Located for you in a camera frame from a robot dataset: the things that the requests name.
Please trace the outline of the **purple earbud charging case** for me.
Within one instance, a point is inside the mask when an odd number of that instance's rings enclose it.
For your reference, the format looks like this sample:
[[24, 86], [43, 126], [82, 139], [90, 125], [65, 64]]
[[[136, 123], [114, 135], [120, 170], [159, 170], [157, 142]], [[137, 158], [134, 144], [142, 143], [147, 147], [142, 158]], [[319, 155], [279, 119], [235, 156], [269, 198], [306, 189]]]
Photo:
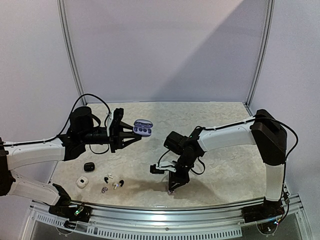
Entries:
[[146, 119], [137, 119], [133, 124], [133, 132], [142, 137], [149, 137], [152, 134], [153, 123]]

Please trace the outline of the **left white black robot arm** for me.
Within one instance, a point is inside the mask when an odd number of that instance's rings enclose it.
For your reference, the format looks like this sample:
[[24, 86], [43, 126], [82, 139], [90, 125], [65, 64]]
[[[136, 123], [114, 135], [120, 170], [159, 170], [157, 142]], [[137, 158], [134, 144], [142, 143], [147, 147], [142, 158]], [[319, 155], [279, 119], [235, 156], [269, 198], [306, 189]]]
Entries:
[[74, 213], [71, 198], [62, 186], [45, 184], [23, 177], [14, 170], [45, 162], [70, 161], [86, 151], [87, 145], [108, 145], [112, 153], [142, 139], [134, 128], [122, 121], [123, 108], [106, 115], [104, 126], [88, 106], [76, 108], [69, 115], [70, 126], [65, 134], [53, 140], [0, 143], [0, 195], [15, 195], [43, 202], [63, 216]]

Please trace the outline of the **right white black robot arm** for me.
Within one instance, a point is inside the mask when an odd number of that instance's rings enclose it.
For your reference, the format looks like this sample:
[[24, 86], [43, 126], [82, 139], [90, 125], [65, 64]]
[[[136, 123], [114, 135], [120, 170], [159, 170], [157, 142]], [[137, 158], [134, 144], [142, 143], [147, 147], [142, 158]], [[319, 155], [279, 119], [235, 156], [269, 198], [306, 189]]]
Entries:
[[156, 170], [169, 172], [170, 192], [189, 183], [189, 172], [195, 161], [205, 154], [220, 149], [251, 148], [265, 165], [265, 202], [259, 206], [262, 218], [269, 218], [278, 210], [287, 160], [287, 131], [267, 110], [259, 109], [255, 115], [222, 126], [196, 126], [190, 135], [172, 131], [164, 141], [167, 151], [177, 160], [155, 164]]

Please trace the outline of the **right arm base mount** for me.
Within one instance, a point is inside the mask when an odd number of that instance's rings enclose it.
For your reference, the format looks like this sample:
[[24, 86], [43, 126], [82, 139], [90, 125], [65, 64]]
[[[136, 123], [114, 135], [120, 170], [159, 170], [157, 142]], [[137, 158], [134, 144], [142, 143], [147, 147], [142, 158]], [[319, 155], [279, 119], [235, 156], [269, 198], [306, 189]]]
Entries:
[[269, 201], [264, 198], [260, 204], [243, 207], [241, 216], [245, 223], [252, 223], [275, 217], [284, 217], [285, 209], [281, 200]]

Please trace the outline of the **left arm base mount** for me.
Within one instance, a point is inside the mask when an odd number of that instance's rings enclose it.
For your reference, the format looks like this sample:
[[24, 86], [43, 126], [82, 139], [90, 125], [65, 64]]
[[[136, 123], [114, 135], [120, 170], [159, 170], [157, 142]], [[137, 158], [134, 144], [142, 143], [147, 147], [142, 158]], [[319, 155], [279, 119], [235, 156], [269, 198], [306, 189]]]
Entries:
[[60, 198], [55, 205], [49, 207], [48, 212], [52, 215], [66, 218], [70, 222], [88, 223], [91, 218], [92, 208], [84, 203], [71, 203], [68, 198]]

